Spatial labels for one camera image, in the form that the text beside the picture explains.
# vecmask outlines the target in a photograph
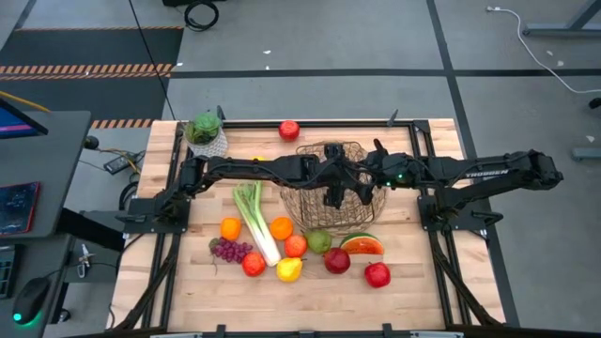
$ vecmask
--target butcher block tabletop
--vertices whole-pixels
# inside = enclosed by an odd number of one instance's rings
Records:
[[[437,156],[461,159],[452,119],[430,119]],[[165,187],[177,122],[155,121],[152,125],[138,196],[152,197]],[[229,148],[226,157],[265,160],[295,154],[298,146],[322,141],[355,141],[367,151],[378,138],[389,152],[411,154],[404,128],[302,128],[297,141],[282,142],[277,129],[225,129]],[[183,142],[180,158],[186,150]],[[280,282],[275,268],[255,278],[247,277],[241,265],[214,260],[208,243],[220,236],[224,217],[241,218],[232,188],[236,180],[222,180],[192,201],[190,224],[183,235],[169,320],[170,332],[215,331],[225,324],[228,331],[291,330],[381,330],[391,323],[395,330],[444,329],[439,292],[428,235],[420,224],[418,192],[389,191],[379,218],[366,230],[384,245],[384,255],[355,254],[350,269],[330,274],[323,258],[307,253],[301,277],[291,284]],[[261,202],[267,223],[287,216],[280,188],[264,182]],[[467,231],[455,231],[455,245],[463,279],[489,313],[503,321],[503,311],[485,242]],[[148,284],[156,235],[146,234],[123,254],[112,307],[119,323],[135,305]],[[170,238],[165,241],[164,254]],[[335,238],[332,246],[339,244]],[[254,244],[246,226],[239,242]],[[363,277],[368,262],[384,261],[392,281],[371,288]],[[450,282],[449,296],[455,322],[459,312]],[[155,298],[152,324],[159,323],[162,288]]]

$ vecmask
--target grapes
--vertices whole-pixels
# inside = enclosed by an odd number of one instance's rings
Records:
[[[244,256],[253,249],[253,246],[247,242],[236,243],[225,238],[214,238],[211,243],[213,242],[215,244],[209,246],[210,252],[227,263],[242,263]]]

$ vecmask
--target monitor screen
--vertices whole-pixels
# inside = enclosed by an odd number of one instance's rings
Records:
[[[46,129],[27,115],[0,100],[0,139],[47,133]]]

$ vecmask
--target red apple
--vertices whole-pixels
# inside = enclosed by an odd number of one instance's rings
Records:
[[[340,248],[332,248],[323,255],[323,262],[329,272],[344,273],[350,267],[350,256]]]
[[[391,271],[382,262],[370,264],[365,268],[365,280],[372,287],[386,286],[391,282]]]
[[[279,132],[280,137],[282,137],[282,139],[285,141],[294,141],[297,139],[297,137],[299,137],[301,128],[299,127],[298,123],[291,120],[286,120],[280,124]]]

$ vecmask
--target leek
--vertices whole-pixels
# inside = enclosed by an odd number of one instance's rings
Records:
[[[261,181],[240,183],[234,188],[234,200],[238,211],[242,214],[242,218],[253,235],[254,243],[263,254],[265,263],[270,267],[274,267],[282,257],[261,214],[262,191],[263,182]]]

